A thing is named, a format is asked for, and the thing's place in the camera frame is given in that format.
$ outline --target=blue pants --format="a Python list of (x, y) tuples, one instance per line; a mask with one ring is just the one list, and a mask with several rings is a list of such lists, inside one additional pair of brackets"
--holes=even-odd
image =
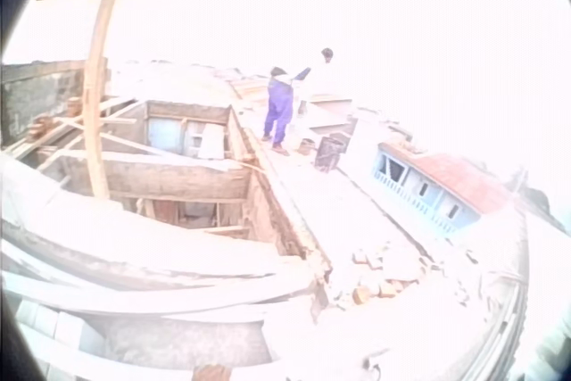
[(279, 145), (286, 136), (286, 127), (292, 120), (294, 113), (294, 96), (292, 94), (270, 95), (268, 115), (264, 124), (264, 136), (269, 136), (276, 122), (276, 136), (274, 145)]

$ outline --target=red tile roof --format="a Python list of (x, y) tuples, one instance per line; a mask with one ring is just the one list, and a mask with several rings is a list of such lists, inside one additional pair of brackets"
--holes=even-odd
[(510, 193), (499, 180), (462, 158), (447, 153), (415, 155), (398, 143), (384, 142), (380, 147), (431, 178), (480, 214), (497, 211), (510, 200)]

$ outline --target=brick wall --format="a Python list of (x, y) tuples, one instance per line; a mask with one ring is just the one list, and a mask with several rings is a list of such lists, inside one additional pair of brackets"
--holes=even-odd
[(84, 65), (83, 61), (3, 65), (2, 145), (25, 137), (28, 125), (39, 114), (64, 113), (67, 100), (81, 96)]

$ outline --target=man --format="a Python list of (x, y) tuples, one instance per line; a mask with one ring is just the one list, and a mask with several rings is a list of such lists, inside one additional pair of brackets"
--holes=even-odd
[(303, 81), (303, 87), (300, 91), (300, 105), (297, 109), (298, 118), (302, 118), (307, 113), (307, 103), (311, 100), (311, 97), (323, 90), (320, 86), (324, 83), (327, 75), (327, 65), (331, 63), (333, 51), (330, 48), (325, 48), (321, 51), (321, 55), (323, 56), (323, 62), (308, 70), (306, 69), (309, 75)]
[(282, 147), (282, 142), (286, 137), (286, 127), (292, 120), (294, 114), (294, 80), (303, 80), (309, 73), (305, 69), (294, 78), (291, 78), (279, 67), (274, 67), (270, 73), (271, 78), (268, 84), (268, 115), (264, 124), (263, 141), (271, 140), (271, 131), (276, 123), (276, 136), (272, 149), (277, 153), (289, 156), (289, 152)]

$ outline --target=overexposed sky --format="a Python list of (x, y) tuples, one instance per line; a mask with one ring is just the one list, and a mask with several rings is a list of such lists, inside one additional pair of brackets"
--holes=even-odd
[[(97, 3), (30, 1), (5, 62), (85, 58)], [(339, 92), (571, 198), (567, 0), (118, 0), (106, 53), (296, 72), (325, 46)]]

